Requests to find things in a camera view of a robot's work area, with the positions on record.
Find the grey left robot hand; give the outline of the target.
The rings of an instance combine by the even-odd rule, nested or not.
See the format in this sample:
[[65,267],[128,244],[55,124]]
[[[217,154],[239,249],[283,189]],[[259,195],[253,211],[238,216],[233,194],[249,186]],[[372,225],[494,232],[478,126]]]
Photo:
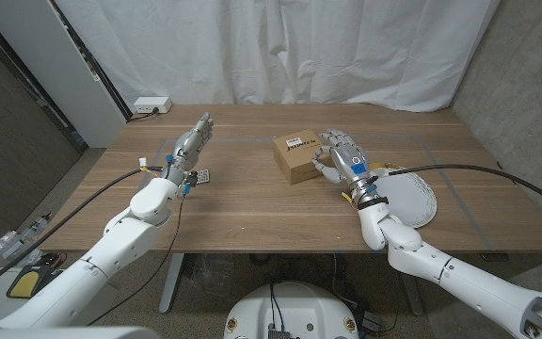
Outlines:
[[205,112],[196,125],[176,141],[161,177],[179,186],[199,160],[199,153],[212,137],[214,120]]

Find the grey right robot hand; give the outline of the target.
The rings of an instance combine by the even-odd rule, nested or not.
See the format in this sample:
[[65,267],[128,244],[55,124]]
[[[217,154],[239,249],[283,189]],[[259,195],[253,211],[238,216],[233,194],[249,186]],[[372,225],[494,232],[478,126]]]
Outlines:
[[389,201],[377,192],[377,174],[369,169],[366,153],[345,132],[327,129],[320,138],[328,145],[321,146],[311,162],[333,184],[346,181],[350,202],[358,209]]

